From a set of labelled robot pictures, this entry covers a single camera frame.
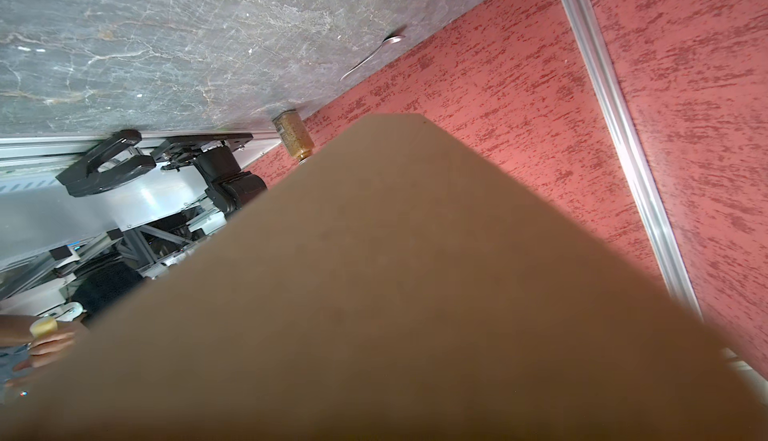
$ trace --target metal spoon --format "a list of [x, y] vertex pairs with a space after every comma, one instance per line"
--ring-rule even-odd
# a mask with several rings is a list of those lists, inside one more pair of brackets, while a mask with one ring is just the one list
[[394, 35], [394, 36], [390, 36], [389, 38], [386, 38], [384, 41], [382, 41], [382, 43], [379, 45], [378, 48], [376, 48], [371, 54], [369, 54], [368, 57], [365, 58], [363, 61], [357, 63], [355, 65], [355, 67], [352, 68], [350, 71], [347, 71], [344, 74], [344, 76], [341, 77], [341, 79], [339, 81], [343, 81], [344, 78], [346, 78], [347, 76], [349, 76], [352, 73], [352, 71], [357, 70], [358, 68], [360, 68], [360, 66], [364, 65], [366, 63], [366, 61], [370, 60], [376, 53], [378, 53], [379, 50], [382, 47], [384, 47], [384, 45], [391, 45], [393, 43], [398, 43], [398, 42], [402, 41], [404, 38], [405, 38], [405, 36], [402, 35], [402, 34], [398, 34], [398, 35]]

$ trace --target brown blurry object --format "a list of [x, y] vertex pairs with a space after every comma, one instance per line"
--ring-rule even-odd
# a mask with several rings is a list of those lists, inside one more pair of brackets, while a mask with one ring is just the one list
[[6, 433], [732, 441], [762, 422], [722, 340], [417, 115], [360, 120], [128, 298]]
[[283, 140], [283, 146], [286, 147], [292, 158], [303, 161], [312, 156], [315, 143], [298, 112], [294, 110], [283, 112], [272, 122], [277, 129], [277, 134]]

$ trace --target red wall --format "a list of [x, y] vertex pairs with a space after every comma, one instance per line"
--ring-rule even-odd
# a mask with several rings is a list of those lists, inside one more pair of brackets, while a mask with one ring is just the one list
[[[560, 0], [486, 0], [306, 125], [321, 146], [369, 112], [424, 114], [658, 278]], [[278, 147], [251, 171], [294, 165]]]
[[708, 321], [768, 375], [768, 0], [592, 0]]

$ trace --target marble surface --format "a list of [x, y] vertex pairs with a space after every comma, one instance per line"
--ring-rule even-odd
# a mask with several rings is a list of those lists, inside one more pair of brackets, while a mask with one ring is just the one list
[[0, 0], [0, 133], [271, 128], [481, 1]]
[[768, 377], [768, 0], [592, 0], [706, 320]]
[[[322, 146], [370, 112], [422, 113], [664, 286], [560, 0], [486, 0], [306, 125]], [[250, 170], [295, 166], [278, 146]]]

